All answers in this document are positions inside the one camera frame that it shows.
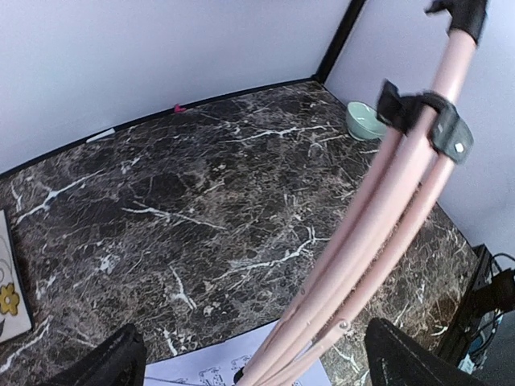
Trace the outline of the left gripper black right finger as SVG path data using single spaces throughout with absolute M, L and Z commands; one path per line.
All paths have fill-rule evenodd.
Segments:
M 373 385 L 484 385 L 483 381 L 431 354 L 384 318 L 370 320 L 364 342 Z

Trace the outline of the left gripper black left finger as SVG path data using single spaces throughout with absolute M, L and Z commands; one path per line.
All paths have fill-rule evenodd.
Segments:
M 128 323 L 70 368 L 51 378 L 51 385 L 143 385 L 146 346 Z

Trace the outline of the pink folding music stand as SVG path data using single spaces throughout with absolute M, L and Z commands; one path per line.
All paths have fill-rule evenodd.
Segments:
M 451 16 L 431 88 L 401 95 L 385 81 L 377 119 L 388 127 L 379 152 L 286 312 L 239 374 L 241 385 L 291 385 L 349 329 L 389 276 L 472 148 L 455 103 L 487 15 L 484 1 L 435 1 Z

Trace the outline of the pale green ceramic bowl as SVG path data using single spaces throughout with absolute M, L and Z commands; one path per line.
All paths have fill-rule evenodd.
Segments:
M 382 139 L 387 127 L 377 120 L 376 110 L 360 101 L 350 101 L 346 107 L 346 125 L 357 141 Z

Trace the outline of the floral patterned tile coaster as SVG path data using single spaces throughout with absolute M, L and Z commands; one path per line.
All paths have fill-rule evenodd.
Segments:
M 14 254 L 6 211 L 1 210 L 1 343 L 34 329 L 34 319 Z

